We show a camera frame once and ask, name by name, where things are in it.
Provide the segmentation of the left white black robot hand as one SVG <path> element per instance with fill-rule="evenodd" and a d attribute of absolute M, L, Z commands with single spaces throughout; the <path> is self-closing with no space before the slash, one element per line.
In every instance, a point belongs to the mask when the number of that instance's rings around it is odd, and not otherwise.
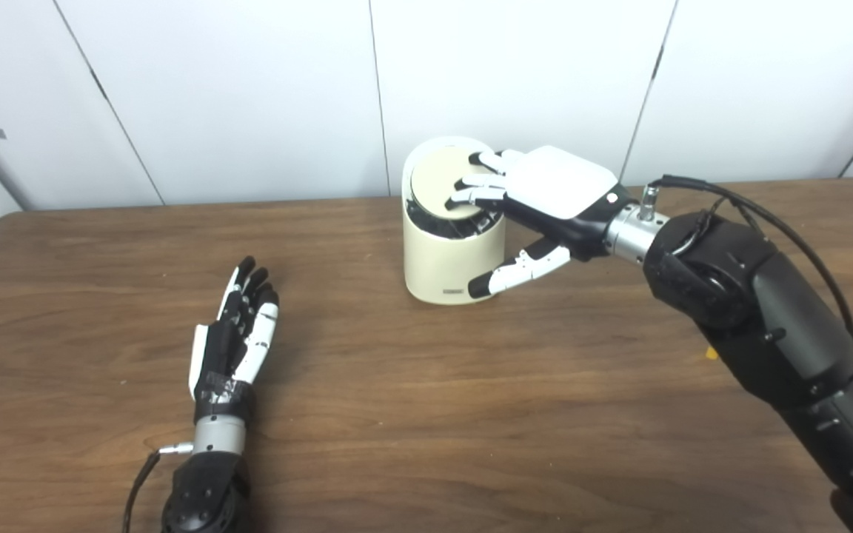
<path fill-rule="evenodd" d="M 254 383 L 263 367 L 280 315 L 280 297 L 266 267 L 247 256 L 228 280 L 212 323 L 196 325 L 187 385 L 193 422 L 234 416 L 250 424 L 256 412 Z"/>

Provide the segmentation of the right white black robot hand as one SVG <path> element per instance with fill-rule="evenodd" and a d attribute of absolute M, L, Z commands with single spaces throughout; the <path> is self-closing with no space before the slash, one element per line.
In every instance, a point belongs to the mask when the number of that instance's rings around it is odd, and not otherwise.
<path fill-rule="evenodd" d="M 446 208 L 472 205 L 541 234 L 518 256 L 471 280 L 468 293 L 475 300 L 541 278 L 572 259 L 609 255 L 607 230 L 637 202 L 613 172 L 555 147 L 474 152 L 469 162 L 487 172 L 460 178 Z"/>

